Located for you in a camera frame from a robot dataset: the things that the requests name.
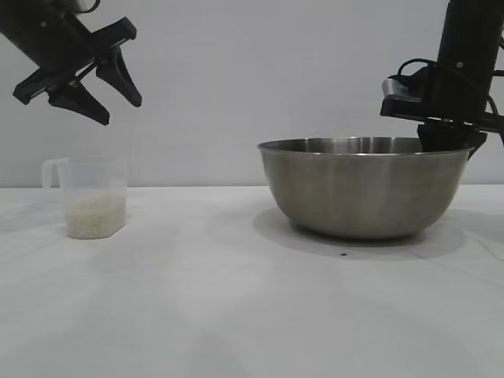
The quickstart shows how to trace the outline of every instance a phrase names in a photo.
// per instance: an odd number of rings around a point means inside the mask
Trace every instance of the measuring cup handle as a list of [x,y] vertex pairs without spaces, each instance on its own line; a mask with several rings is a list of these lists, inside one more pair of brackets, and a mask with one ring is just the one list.
[[68,158],[44,161],[42,164],[42,187],[44,189],[49,189],[53,184],[53,167],[68,161]]

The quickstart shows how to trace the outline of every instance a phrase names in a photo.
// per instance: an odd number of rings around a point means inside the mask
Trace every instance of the white table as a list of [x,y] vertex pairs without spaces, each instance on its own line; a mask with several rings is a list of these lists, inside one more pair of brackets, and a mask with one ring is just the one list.
[[2,378],[504,376],[504,187],[374,245],[295,231],[265,187],[133,189],[98,241],[57,199],[0,191]]

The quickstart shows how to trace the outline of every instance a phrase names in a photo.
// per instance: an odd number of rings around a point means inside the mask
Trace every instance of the stainless steel bowl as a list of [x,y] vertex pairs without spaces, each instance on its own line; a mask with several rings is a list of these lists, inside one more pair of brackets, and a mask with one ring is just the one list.
[[470,152],[422,153],[414,138],[293,139],[259,149],[287,217],[350,239],[400,238],[431,226],[453,200]]

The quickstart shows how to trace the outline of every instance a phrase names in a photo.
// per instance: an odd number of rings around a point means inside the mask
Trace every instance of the black cable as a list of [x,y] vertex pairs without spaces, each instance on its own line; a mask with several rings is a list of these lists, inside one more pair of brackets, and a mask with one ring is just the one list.
[[100,3],[102,0],[94,0],[94,4],[90,9],[83,10],[82,12],[79,12],[79,14],[85,14],[85,13],[91,13],[94,12],[98,7],[100,6]]
[[451,67],[450,65],[445,65],[445,64],[440,63],[438,61],[433,61],[433,60],[430,60],[430,59],[423,59],[421,57],[410,59],[410,60],[404,62],[401,65],[401,67],[399,67],[398,76],[402,76],[402,71],[404,70],[404,68],[407,67],[408,65],[413,64],[413,63],[425,63],[427,65],[433,65],[435,67],[439,67],[439,68],[441,68],[443,70],[451,72],[456,77],[458,77],[459,79],[461,79],[462,81],[464,81],[464,83],[466,85],[468,85],[470,88],[472,88],[477,94],[480,94],[480,95],[484,96],[487,99],[488,104],[490,105],[491,111],[492,111],[492,113],[495,116],[495,122],[497,123],[498,129],[499,129],[499,134],[501,136],[502,144],[504,144],[504,124],[501,124],[501,122],[500,122],[500,116],[499,116],[499,113],[498,113],[497,104],[495,103],[495,100],[489,94],[486,94],[471,79],[469,79],[462,72],[460,72],[459,70]]

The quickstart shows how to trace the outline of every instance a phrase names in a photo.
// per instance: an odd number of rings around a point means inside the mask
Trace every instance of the white wall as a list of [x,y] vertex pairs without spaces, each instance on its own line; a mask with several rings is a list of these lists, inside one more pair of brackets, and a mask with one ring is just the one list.
[[[48,158],[123,153],[133,185],[264,183],[255,145],[308,136],[415,135],[381,118],[381,83],[411,57],[435,58],[444,0],[104,0],[96,29],[129,16],[124,56],[144,96],[135,109],[93,76],[104,128],[42,95],[11,96],[35,69],[0,40],[0,186],[37,186]],[[504,104],[504,87],[495,85]],[[504,183],[498,139],[466,182]]]

